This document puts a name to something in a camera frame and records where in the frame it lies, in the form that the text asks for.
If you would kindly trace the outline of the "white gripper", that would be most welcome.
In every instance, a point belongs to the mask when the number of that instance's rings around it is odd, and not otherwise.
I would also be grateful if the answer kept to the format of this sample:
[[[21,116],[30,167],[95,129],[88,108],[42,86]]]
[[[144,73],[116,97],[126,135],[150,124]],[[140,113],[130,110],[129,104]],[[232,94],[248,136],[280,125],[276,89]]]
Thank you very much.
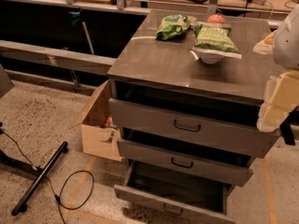
[[[258,42],[253,51],[268,55],[273,53],[276,31]],[[275,131],[290,113],[299,106],[299,71],[292,70],[279,77],[271,76],[266,82],[256,126],[259,131]]]

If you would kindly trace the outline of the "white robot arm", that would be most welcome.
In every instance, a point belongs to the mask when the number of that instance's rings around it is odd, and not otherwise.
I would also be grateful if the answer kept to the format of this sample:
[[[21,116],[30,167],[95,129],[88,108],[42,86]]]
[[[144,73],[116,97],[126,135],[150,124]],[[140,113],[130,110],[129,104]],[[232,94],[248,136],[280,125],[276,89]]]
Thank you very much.
[[[299,5],[253,51],[272,54],[275,63],[287,69],[266,82],[256,126],[259,131],[271,133],[299,106]]]

